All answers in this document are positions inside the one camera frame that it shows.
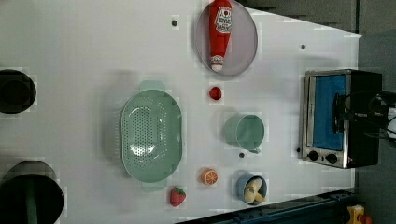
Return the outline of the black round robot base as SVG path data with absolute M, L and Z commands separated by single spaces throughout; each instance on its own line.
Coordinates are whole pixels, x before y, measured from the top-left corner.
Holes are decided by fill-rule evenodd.
M 36 87 L 32 79 L 21 71 L 0 71 L 0 112 L 19 114 L 29 109 L 36 98 Z

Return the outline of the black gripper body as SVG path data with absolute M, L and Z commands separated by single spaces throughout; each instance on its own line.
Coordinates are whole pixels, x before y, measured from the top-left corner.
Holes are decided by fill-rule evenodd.
M 352 108 L 352 99 L 361 99 L 363 110 Z M 355 91 L 347 95 L 339 96 L 339 131 L 344 128 L 345 121 L 352 123 L 362 122 L 369 128 L 376 128 L 376 133 L 364 131 L 363 134 L 374 139 L 395 139 L 395 93 L 390 91 Z

